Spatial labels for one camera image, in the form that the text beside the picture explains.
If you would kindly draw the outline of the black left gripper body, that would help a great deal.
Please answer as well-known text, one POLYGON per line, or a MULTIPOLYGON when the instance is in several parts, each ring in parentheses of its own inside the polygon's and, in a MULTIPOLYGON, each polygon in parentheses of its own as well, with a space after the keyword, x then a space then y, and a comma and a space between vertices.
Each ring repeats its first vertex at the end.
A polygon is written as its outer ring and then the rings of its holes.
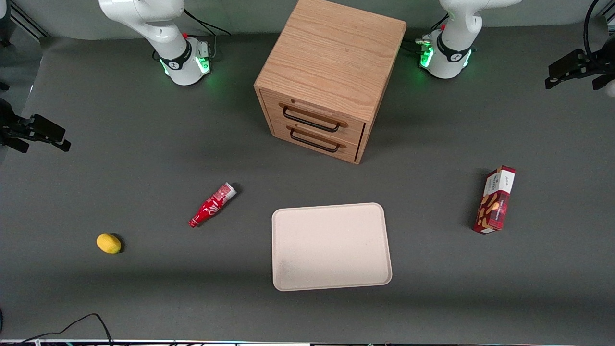
POLYGON ((615 50, 614 48, 601 48, 598 51, 592 52, 590 49, 586 52, 587 63, 584 67, 585 77, 595 76, 591 81, 593 90, 606 91, 614 90, 615 77, 615 50))

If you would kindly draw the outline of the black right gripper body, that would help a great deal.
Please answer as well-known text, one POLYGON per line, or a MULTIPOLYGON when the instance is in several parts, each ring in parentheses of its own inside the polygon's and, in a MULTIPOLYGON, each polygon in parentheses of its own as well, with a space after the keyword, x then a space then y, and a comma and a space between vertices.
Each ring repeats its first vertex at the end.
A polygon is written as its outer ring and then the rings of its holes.
POLYGON ((8 146, 21 153, 26 153, 29 149, 29 144, 24 139, 29 138, 29 123, 32 117, 24 118, 18 116, 12 106, 0 99, 0 135, 1 144, 8 146))

